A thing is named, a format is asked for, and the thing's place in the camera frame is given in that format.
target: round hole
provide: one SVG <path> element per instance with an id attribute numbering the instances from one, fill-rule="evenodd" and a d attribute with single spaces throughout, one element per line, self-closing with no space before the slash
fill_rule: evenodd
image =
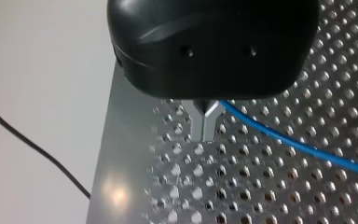
<path id="1" fill-rule="evenodd" d="M 301 202 L 300 194 L 298 192 L 293 192 L 289 195 L 289 200 L 292 203 L 299 203 Z"/>
<path id="2" fill-rule="evenodd" d="M 243 177 L 248 177 L 250 175 L 249 173 L 249 168 L 248 167 L 243 167 L 243 169 L 240 170 L 240 176 Z"/>
<path id="3" fill-rule="evenodd" d="M 347 180 L 347 173 L 343 170 L 336 171 L 336 179 L 345 182 Z"/>
<path id="4" fill-rule="evenodd" d="M 242 156 L 249 155 L 249 149 L 246 145 L 243 145 L 238 151 Z"/>
<path id="5" fill-rule="evenodd" d="M 245 125 L 242 125 L 240 129 L 238 129 L 238 133 L 240 134 L 247 134 L 248 128 Z"/>
<path id="6" fill-rule="evenodd" d="M 232 188 L 237 187 L 237 180 L 235 178 L 232 178 L 228 181 L 228 185 Z"/>
<path id="7" fill-rule="evenodd" d="M 230 165 L 235 165 L 235 164 L 237 164 L 237 158 L 235 158 L 235 157 L 230 157 L 230 158 L 228 159 L 228 163 L 229 163 Z"/>
<path id="8" fill-rule="evenodd" d="M 268 203 L 275 202 L 275 193 L 272 191 L 265 193 L 264 200 L 266 200 Z"/>
<path id="9" fill-rule="evenodd" d="M 254 157 L 251 161 L 253 165 L 260 165 L 260 159 L 258 157 Z"/>
<path id="10" fill-rule="evenodd" d="M 345 206 L 349 206 L 351 204 L 351 196 L 347 193 L 341 194 L 339 196 L 339 202 Z"/>
<path id="11" fill-rule="evenodd" d="M 259 179 L 255 180 L 253 182 L 253 186 L 256 188 L 256 189 L 260 189 L 261 188 L 261 181 Z"/>
<path id="12" fill-rule="evenodd" d="M 274 163 L 277 167 L 283 167 L 283 165 L 284 165 L 283 159 L 281 157 L 278 157 L 277 159 L 275 159 Z"/>
<path id="13" fill-rule="evenodd" d="M 216 223 L 217 224 L 224 224 L 226 223 L 226 215 L 223 213 L 220 213 L 219 216 L 216 217 Z"/>
<path id="14" fill-rule="evenodd" d="M 216 174 L 218 176 L 226 175 L 226 168 L 224 166 L 220 166 L 219 169 L 216 171 Z"/>
<path id="15" fill-rule="evenodd" d="M 324 194 L 319 192 L 318 194 L 313 197 L 313 201 L 315 201 L 318 204 L 324 204 L 326 202 L 326 199 L 324 197 Z"/>
<path id="16" fill-rule="evenodd" d="M 293 224 L 303 224 L 303 220 L 301 217 L 295 217 L 292 221 Z"/>
<path id="17" fill-rule="evenodd" d="M 268 157 L 270 155 L 272 155 L 272 150 L 271 150 L 271 147 L 270 146 L 266 146 L 265 148 L 263 148 L 261 150 L 261 154 L 265 157 Z"/>
<path id="18" fill-rule="evenodd" d="M 220 146 L 216 149 L 216 152 L 218 155 L 226 155 L 227 151 L 225 145 L 220 144 Z"/>
<path id="19" fill-rule="evenodd" d="M 191 58 L 194 56 L 193 49 L 190 46 L 182 46 L 179 51 L 183 57 Z"/>
<path id="20" fill-rule="evenodd" d="M 263 176 L 266 178 L 272 178 L 274 176 L 274 172 L 271 168 L 268 168 L 266 171 L 263 172 Z"/>
<path id="21" fill-rule="evenodd" d="M 255 213 L 262 213 L 263 212 L 263 206 L 261 205 L 261 203 L 255 204 L 253 209 L 254 209 Z"/>
<path id="22" fill-rule="evenodd" d="M 252 224 L 252 218 L 249 215 L 241 217 L 241 224 Z"/>
<path id="23" fill-rule="evenodd" d="M 323 178 L 322 172 L 319 169 L 314 170 L 310 176 L 316 181 L 320 181 Z"/>
<path id="24" fill-rule="evenodd" d="M 336 206 L 333 206 L 330 208 L 330 215 L 332 217 L 338 217 L 339 216 L 339 209 Z"/>
<path id="25" fill-rule="evenodd" d="M 287 214 L 289 212 L 289 209 L 287 208 L 287 205 L 286 204 L 282 204 L 281 207 L 279 208 L 279 211 L 282 213 L 282 214 Z"/>
<path id="26" fill-rule="evenodd" d="M 277 223 L 277 218 L 273 215 L 269 216 L 266 218 L 266 224 L 276 224 Z"/>
<path id="27" fill-rule="evenodd" d="M 240 198 L 244 201 L 251 200 L 251 192 L 248 189 L 246 191 L 240 192 Z"/>
<path id="28" fill-rule="evenodd" d="M 336 185 L 335 185 L 333 182 L 331 182 L 331 181 L 329 181 L 329 182 L 326 183 L 325 188 L 326 188 L 326 190 L 327 190 L 328 192 L 330 192 L 330 193 L 336 191 Z"/>
<path id="29" fill-rule="evenodd" d="M 316 222 L 317 224 L 328 224 L 328 220 L 325 217 L 319 218 L 319 220 Z"/>
<path id="30" fill-rule="evenodd" d="M 225 134 L 226 133 L 226 126 L 224 124 L 220 124 L 219 128 L 217 129 L 217 133 Z"/>
<path id="31" fill-rule="evenodd" d="M 156 202 L 156 206 L 160 208 L 165 207 L 165 202 L 163 200 L 158 200 Z"/>
<path id="32" fill-rule="evenodd" d="M 278 187 L 278 189 L 286 189 L 287 188 L 286 183 L 283 180 L 281 180 L 277 183 L 277 187 Z"/>
<path id="33" fill-rule="evenodd" d="M 228 206 L 229 210 L 231 210 L 232 212 L 236 212 L 238 211 L 238 206 L 236 203 L 231 203 L 229 206 Z"/>
<path id="34" fill-rule="evenodd" d="M 289 171 L 289 173 L 287 174 L 287 176 L 292 180 L 296 180 L 298 178 L 298 172 L 295 168 L 293 168 L 291 171 Z"/>
<path id="35" fill-rule="evenodd" d="M 205 204 L 205 209 L 207 211 L 212 211 L 213 210 L 213 203 L 211 201 L 208 201 L 206 204 Z"/>
<path id="36" fill-rule="evenodd" d="M 226 191 L 224 189 L 220 189 L 216 192 L 216 197 L 219 199 L 219 200 L 225 200 L 226 198 Z"/>
<path id="37" fill-rule="evenodd" d="M 296 155 L 296 152 L 293 147 L 289 147 L 285 150 L 285 154 L 287 157 L 294 157 Z"/>

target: white background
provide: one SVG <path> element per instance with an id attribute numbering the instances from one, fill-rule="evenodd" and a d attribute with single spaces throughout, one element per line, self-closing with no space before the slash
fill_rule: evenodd
<path id="1" fill-rule="evenodd" d="M 106 0 L 0 0 L 0 115 L 91 191 L 114 56 Z M 0 224 L 85 223 L 89 201 L 0 126 Z"/>

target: black device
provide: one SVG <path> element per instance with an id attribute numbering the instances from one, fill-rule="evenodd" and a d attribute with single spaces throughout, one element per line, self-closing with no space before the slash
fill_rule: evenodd
<path id="1" fill-rule="evenodd" d="M 317 0 L 109 0 L 118 63 L 138 90 L 257 99 L 289 88 L 317 31 Z"/>

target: gray surface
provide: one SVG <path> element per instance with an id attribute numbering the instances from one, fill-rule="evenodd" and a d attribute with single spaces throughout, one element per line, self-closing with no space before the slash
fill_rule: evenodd
<path id="1" fill-rule="evenodd" d="M 235 105 L 358 161 L 358 1 L 326 0 L 322 10 L 297 83 L 275 98 Z M 191 143 L 179 101 L 149 98 L 115 75 L 89 224 L 358 224 L 358 174 L 281 145 L 229 113 L 216 126 L 214 142 Z M 104 194 L 109 178 L 128 188 L 127 209 Z"/>
<path id="2" fill-rule="evenodd" d="M 150 212 L 146 193 L 153 183 L 148 170 L 154 162 L 153 126 L 162 123 L 153 106 L 159 103 L 134 89 L 116 66 L 88 224 L 145 221 L 142 213 Z"/>

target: perforated metal plate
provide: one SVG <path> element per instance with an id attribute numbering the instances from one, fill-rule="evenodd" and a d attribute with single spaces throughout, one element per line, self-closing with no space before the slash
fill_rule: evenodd
<path id="1" fill-rule="evenodd" d="M 297 140 L 358 161 L 358 0 L 326 0 L 321 9 L 298 82 L 275 98 L 233 103 Z M 219 118 L 214 143 L 197 144 L 180 102 L 154 111 L 160 123 L 145 223 L 358 224 L 358 174 L 296 152 L 229 113 Z"/>

